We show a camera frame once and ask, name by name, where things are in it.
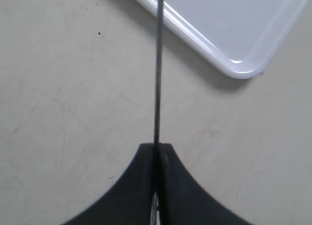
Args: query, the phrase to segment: white table surface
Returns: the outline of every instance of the white table surface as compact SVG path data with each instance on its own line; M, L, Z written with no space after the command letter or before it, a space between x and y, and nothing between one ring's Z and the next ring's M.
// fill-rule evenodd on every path
M312 221L311 16L251 80L165 32L161 141L257 225ZM156 20L134 0L0 0L0 23L0 224L57 225L153 139Z

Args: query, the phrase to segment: white tray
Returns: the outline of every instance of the white tray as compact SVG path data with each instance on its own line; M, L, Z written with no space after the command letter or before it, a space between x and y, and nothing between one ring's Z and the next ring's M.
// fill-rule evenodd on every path
M157 0L137 0L156 14ZM269 62L309 0L165 0L165 24L226 75Z

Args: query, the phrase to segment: white plastic tray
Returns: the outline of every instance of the white plastic tray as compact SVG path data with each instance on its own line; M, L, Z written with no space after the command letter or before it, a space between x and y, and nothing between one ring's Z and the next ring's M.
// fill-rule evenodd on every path
M157 0L137 0L156 14ZM226 75L269 62L309 0L165 0L165 24Z

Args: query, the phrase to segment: beige surface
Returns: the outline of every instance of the beige surface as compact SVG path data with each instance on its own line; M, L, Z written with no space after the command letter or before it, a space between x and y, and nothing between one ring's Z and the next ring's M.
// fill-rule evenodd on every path
M165 33L161 140L257 225L312 221L311 15L249 81ZM156 22L134 0L0 0L0 23L0 224L60 224L152 141Z

